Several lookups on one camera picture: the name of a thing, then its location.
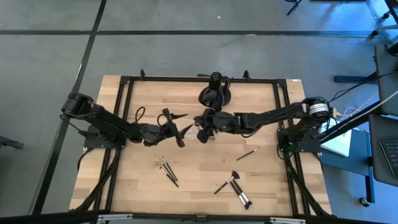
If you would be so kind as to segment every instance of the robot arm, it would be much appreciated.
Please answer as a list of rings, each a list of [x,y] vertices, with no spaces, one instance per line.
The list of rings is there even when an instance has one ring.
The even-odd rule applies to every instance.
[[[300,118],[300,122],[288,128],[289,140],[293,141],[300,134],[330,119],[328,103],[321,98],[307,98],[302,102],[292,103],[283,108],[266,111],[264,113],[234,113],[206,109],[201,116],[194,118],[195,126],[202,130],[198,139],[206,143],[213,131],[230,134],[241,134],[249,137],[262,126],[283,121],[290,118]]]
[[[77,93],[69,94],[68,100],[62,107],[62,113],[68,118],[84,119],[99,129],[102,137],[110,141],[117,141],[121,138],[128,138],[134,143],[144,141],[145,146],[153,146],[167,138],[175,137],[177,144],[184,147],[182,141],[184,134],[191,126],[181,130],[177,129],[173,119],[181,118],[184,115],[174,115],[167,108],[162,110],[159,116],[165,116],[167,122],[163,125],[147,124],[147,123],[128,123],[118,116],[110,113],[102,106],[93,102],[89,96]]]

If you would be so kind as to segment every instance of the desk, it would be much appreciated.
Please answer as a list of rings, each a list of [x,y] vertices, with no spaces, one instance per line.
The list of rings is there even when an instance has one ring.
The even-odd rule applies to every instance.
[[[374,47],[377,76],[395,72],[398,68],[398,57],[389,54],[386,46]],[[381,77],[378,80],[380,100],[383,101],[398,90],[398,74]],[[398,96],[393,96],[389,101],[381,105],[383,114],[398,116]]]
[[[103,78],[97,103],[112,111],[120,76]],[[136,81],[127,120],[134,121],[138,107],[146,113],[140,123],[156,123],[161,109],[188,116],[175,120],[179,129],[192,124],[193,117],[205,109],[199,104],[199,92],[204,82]],[[291,102],[304,99],[300,80],[287,80]],[[223,108],[227,112],[260,113],[275,109],[273,87],[264,83],[233,83],[231,103]],[[279,215],[290,216],[292,209],[287,185],[285,165],[277,157],[277,124],[262,127],[253,137],[218,133],[216,140],[202,144],[196,139],[197,129],[185,136],[185,147],[177,147],[174,139],[162,141],[158,146],[126,143],[119,164],[112,212],[176,213],[209,215]],[[255,147],[254,154],[236,161],[236,158]],[[331,213],[322,168],[313,154],[301,153],[305,183],[322,208]],[[70,208],[75,208],[88,196],[98,181],[104,149],[94,149],[83,158],[73,191]],[[158,158],[164,156],[178,178],[179,188],[159,170]],[[217,195],[213,192],[226,180],[231,171],[241,176],[239,185],[253,205],[245,210],[230,186]],[[300,191],[296,188],[297,204],[302,213]],[[105,186],[102,198],[106,197]],[[104,207],[102,199],[100,208]]]
[[[374,166],[374,178],[380,182],[398,187],[398,180],[394,178],[384,155],[380,140],[396,138],[398,120],[372,114],[369,117],[371,130],[372,163]]]
[[[339,169],[347,170],[365,176],[366,198],[359,201],[365,207],[375,203],[373,187],[373,167],[369,133],[364,131],[351,130],[351,144],[349,156],[341,156],[327,149],[322,150],[320,160],[323,165],[329,165]]]

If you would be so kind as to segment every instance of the wooden tabletop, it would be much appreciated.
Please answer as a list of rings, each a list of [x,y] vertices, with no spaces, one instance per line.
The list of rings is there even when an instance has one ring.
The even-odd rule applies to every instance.
[[[103,78],[97,103],[113,111],[120,76]],[[287,80],[290,102],[304,99],[301,80]],[[182,129],[193,123],[205,107],[198,102],[204,82],[135,81],[128,121],[134,121],[136,110],[146,107],[140,123],[156,124],[163,108],[171,113],[188,116],[175,120]],[[231,103],[223,111],[262,113],[276,109],[273,87],[266,83],[232,83]],[[124,105],[127,85],[121,105]],[[209,215],[280,215],[292,214],[284,163],[277,157],[278,124],[263,126],[253,137],[218,133],[214,141],[202,144],[196,138],[198,129],[192,127],[185,136],[185,147],[179,148],[175,138],[145,147],[129,141],[122,150],[113,203],[113,212],[176,213]],[[243,154],[259,150],[239,161]],[[70,208],[83,202],[93,190],[100,175],[104,149],[94,149],[81,162]],[[301,153],[305,183],[309,191],[327,212],[331,212],[319,160],[312,154]],[[159,158],[164,156],[178,178],[177,188],[159,170]],[[230,185],[218,194],[213,192],[236,170],[239,186],[253,202],[245,210]],[[108,186],[104,188],[101,208]],[[303,213],[300,191],[296,186],[299,211]]]

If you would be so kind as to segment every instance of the black metal frame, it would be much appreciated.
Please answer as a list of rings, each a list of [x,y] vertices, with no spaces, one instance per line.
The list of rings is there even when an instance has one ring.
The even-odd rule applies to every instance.
[[[286,105],[290,104],[286,80],[284,80],[284,79],[251,78],[249,76],[248,72],[245,72],[243,77],[244,78],[232,78],[231,81],[235,82],[235,83],[268,83],[268,84],[272,84],[273,90],[274,90],[274,96],[275,96],[275,105],[277,108],[281,107],[280,97],[279,97],[279,87],[282,87],[285,104]],[[123,88],[124,88],[125,84],[128,82],[129,86],[128,86],[128,90],[127,90],[126,103],[124,105],[123,119],[127,119],[127,114],[128,114],[129,105],[131,102],[131,95],[132,95],[132,88],[133,88],[134,81],[203,82],[203,83],[207,83],[208,78],[147,77],[147,76],[145,76],[145,73],[143,70],[141,70],[141,75],[139,77],[121,77],[121,81],[119,83],[118,95],[116,97],[116,103],[115,103],[115,107],[114,107],[114,114],[117,114],[119,111]],[[279,127],[284,128],[283,122],[279,122]],[[105,149],[105,150],[108,151],[108,154],[107,153],[104,154],[103,168],[108,166],[109,153],[110,153],[110,149]],[[119,163],[119,159],[121,156],[121,151],[122,151],[121,148],[116,149],[114,161],[112,162],[113,166],[111,165],[112,167],[110,166],[104,172],[103,172],[103,170],[101,170],[101,177],[99,178],[99,183],[93,190],[93,192],[94,191],[101,192],[101,189],[102,189],[104,183],[107,181],[109,176],[112,176],[110,183],[109,183],[109,189],[108,189],[108,194],[107,194],[107,198],[106,198],[105,210],[98,210],[99,201],[101,200],[100,199],[101,194],[97,194],[95,197],[95,199],[96,199],[95,207],[94,207],[94,210],[92,210],[92,211],[88,211],[88,208],[90,207],[91,203],[83,203],[82,205],[80,205],[78,207],[77,210],[72,210],[68,213],[54,213],[54,214],[45,214],[45,215],[33,214],[32,216],[25,216],[25,217],[0,218],[0,222],[3,219],[3,220],[6,220],[7,222],[12,221],[13,223],[54,223],[54,221],[59,221],[59,220],[62,220],[63,223],[71,223],[71,222],[79,223],[79,222],[77,222],[77,220],[95,223],[95,221],[97,221],[97,219],[100,215],[117,214],[117,213],[111,213],[111,202],[112,202],[112,198],[113,198],[115,180],[116,180],[116,175],[117,175],[117,170],[118,170],[118,163]],[[285,154],[284,162],[285,162],[285,167],[286,167],[288,186],[289,186],[290,198],[291,198],[291,203],[292,203],[291,204],[292,216],[291,217],[276,217],[276,218],[299,218],[299,219],[307,220],[308,223],[319,223],[319,221],[322,221],[322,223],[335,223],[337,221],[339,221],[340,223],[354,223],[353,220],[344,220],[344,219],[336,218],[334,216],[328,216],[328,214],[326,214],[324,212],[317,212],[317,209],[315,209],[315,208],[314,208],[314,210],[316,211],[317,215],[318,216],[320,215],[320,216],[318,217],[318,216],[310,215],[307,198],[309,198],[309,200],[311,200],[313,202],[315,202],[315,199],[311,196],[311,193],[305,187],[304,176],[302,173],[302,166],[301,166],[301,162],[300,162],[300,156],[298,153],[296,153],[294,155],[297,170],[298,170],[298,173],[296,173],[292,166],[292,163],[290,161],[289,153],[284,152],[284,154]],[[296,184],[299,186],[299,188],[302,191],[303,207],[304,207],[305,214],[299,214],[299,211],[297,208],[297,199],[295,197],[295,189],[294,189],[293,180],[296,182]],[[44,201],[44,200],[45,200],[45,196],[44,196],[44,198],[38,198],[37,203],[39,203],[39,205],[40,205],[41,201]],[[274,219],[274,217],[250,216],[250,215],[195,215],[195,214],[181,215],[181,214],[158,214],[158,213],[128,213],[127,216],[129,218],[191,220],[191,221],[195,221],[195,222],[228,221],[228,220],[229,221],[247,221],[247,222],[269,222]]]
[[[366,187],[366,200],[368,203],[375,203],[374,186],[373,186],[373,165],[372,165],[372,150],[371,150],[371,139],[370,136],[366,135],[366,150],[368,152],[368,170],[369,175],[365,176],[365,187]]]
[[[151,81],[163,81],[163,82],[203,82],[203,83],[207,83],[208,82],[208,78],[203,78],[203,77],[148,77],[145,75],[144,71],[141,70],[141,75],[139,77],[121,77],[120,83],[119,83],[119,90],[118,90],[118,95],[116,97],[116,102],[115,102],[115,107],[114,107],[114,114],[118,114],[119,112],[119,107],[120,107],[120,103],[121,103],[121,97],[123,94],[123,88],[125,86],[125,84],[127,82],[129,82],[129,86],[128,86],[128,90],[127,90],[127,97],[126,97],[126,104],[124,105],[124,111],[123,111],[123,119],[127,119],[127,114],[128,114],[128,109],[129,109],[129,105],[131,102],[131,95],[132,95],[132,88],[133,88],[133,83],[134,81],[146,81],[146,82],[151,82]],[[289,96],[288,96],[288,92],[287,92],[287,85],[286,85],[286,80],[282,80],[282,79],[258,79],[258,78],[251,78],[249,76],[248,72],[245,72],[243,75],[243,78],[232,78],[231,82],[233,83],[268,83],[268,84],[272,84],[273,89],[274,89],[274,96],[275,96],[275,103],[276,103],[276,107],[280,108],[280,97],[279,97],[279,89],[278,87],[281,86],[282,87],[282,91],[284,93],[284,100],[285,100],[285,104],[288,105],[290,104],[289,101]],[[280,122],[280,127],[283,128],[283,122]],[[111,149],[105,149],[105,154],[103,157],[103,164],[101,167],[101,174],[100,174],[100,181],[99,182],[103,182],[103,178],[104,178],[104,174],[105,172],[108,170],[108,164],[109,164],[109,155],[110,155],[110,151]],[[108,189],[108,194],[106,197],[106,205],[105,205],[105,210],[106,211],[110,211],[111,209],[111,203],[112,203],[112,198],[113,198],[113,192],[114,192],[114,185],[115,185],[115,181],[116,181],[116,175],[117,175],[117,166],[118,166],[118,162],[121,156],[121,151],[122,149],[116,149],[116,153],[115,153],[115,160],[116,160],[116,169],[114,170],[114,172],[111,175],[111,180],[109,183],[109,189]],[[296,167],[298,170],[298,175],[300,177],[300,179],[303,181],[303,172],[302,172],[302,165],[300,162],[300,156],[298,153],[295,154],[295,158],[296,158]],[[294,215],[299,214],[298,208],[297,208],[297,199],[295,197],[295,189],[294,189],[294,182],[292,177],[288,174],[287,171],[287,178],[288,178],[288,185],[289,185],[289,192],[290,192],[290,197],[291,197],[291,203],[292,203],[292,213]],[[96,196],[95,201],[94,201],[94,210],[99,209],[100,206],[100,200],[101,200],[101,193],[102,190],[100,190],[100,193]],[[36,203],[36,205],[40,205],[41,201],[45,200],[45,196],[44,198],[38,198],[38,202]],[[308,206],[308,202],[306,201],[306,199],[303,196],[303,205],[305,208],[305,214],[309,214],[309,206]],[[175,215],[177,217],[177,219],[182,219],[184,217],[184,215],[180,216],[180,215]],[[251,216],[247,216],[248,220],[256,220],[258,221],[258,218],[253,218]]]

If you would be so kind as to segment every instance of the gray floor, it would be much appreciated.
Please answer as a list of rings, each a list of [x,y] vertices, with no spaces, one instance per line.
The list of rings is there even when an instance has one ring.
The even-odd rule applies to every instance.
[[[379,15],[383,1],[371,0]],[[0,1],[0,29],[92,28],[100,1]],[[366,3],[303,0],[289,17],[285,1],[108,1],[101,30],[318,30],[372,31]],[[88,36],[0,35],[0,135],[25,142],[22,151],[0,150],[0,216],[25,215],[59,125],[60,107],[75,81]],[[364,37],[232,35],[97,36],[81,92],[96,96],[103,75],[211,73],[240,77],[300,78],[307,96],[331,98],[350,84],[334,75],[369,75],[373,46]],[[364,85],[332,103],[344,112],[377,92]],[[44,206],[64,212],[73,192],[83,138],[69,129]],[[333,213],[338,217],[396,222],[398,189],[376,182],[376,203],[362,207],[364,178],[324,167]],[[133,223],[155,223],[134,220]]]

